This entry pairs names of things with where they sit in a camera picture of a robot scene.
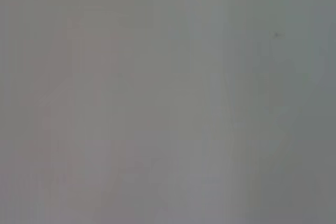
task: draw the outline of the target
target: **blurry background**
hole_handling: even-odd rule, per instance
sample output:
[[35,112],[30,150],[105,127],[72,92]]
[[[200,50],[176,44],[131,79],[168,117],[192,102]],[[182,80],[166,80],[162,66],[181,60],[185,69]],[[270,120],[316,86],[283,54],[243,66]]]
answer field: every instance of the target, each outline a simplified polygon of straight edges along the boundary
[[0,222],[335,222],[334,17],[0,0]]

